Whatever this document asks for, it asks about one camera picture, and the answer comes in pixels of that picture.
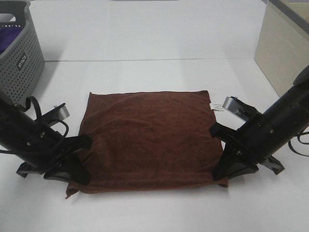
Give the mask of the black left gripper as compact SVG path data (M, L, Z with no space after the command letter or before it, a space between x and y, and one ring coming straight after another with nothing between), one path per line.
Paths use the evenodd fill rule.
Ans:
M83 166L78 153L90 149L93 143L89 137L69 137L69 126L64 134L51 129L46 124L37 124L34 133L27 138L26 147L17 148L16 153L24 162L16 174L26 178L28 174L44 174L44 179L63 182L76 182L88 185L91 174Z

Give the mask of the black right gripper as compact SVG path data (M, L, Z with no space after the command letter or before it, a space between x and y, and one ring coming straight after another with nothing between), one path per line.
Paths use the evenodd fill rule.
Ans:
M254 174L259 170L258 164L280 174L284 166L273 154L291 139L293 130L291 120L273 120L262 114L256 114L237 130L214 123L209 132L225 147L212 171L213 180Z

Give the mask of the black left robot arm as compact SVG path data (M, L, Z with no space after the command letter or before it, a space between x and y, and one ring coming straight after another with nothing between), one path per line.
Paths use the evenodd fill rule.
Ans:
M65 103L42 114L35 97L27 97L25 105L20 105L1 96L1 153L23 160L18 175L42 174L44 179L89 184L91 174L77 154L90 149L93 141L86 134L68 137L69 126L64 122L68 116Z

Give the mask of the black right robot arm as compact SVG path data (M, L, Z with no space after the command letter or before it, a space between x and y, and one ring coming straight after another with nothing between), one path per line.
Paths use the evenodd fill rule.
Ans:
M264 113L236 97L227 97L223 108L245 123L237 130L220 123L210 127L211 136L225 143L213 180L253 174L258 164L279 174L284 166L273 154L309 126L309 70L305 68Z

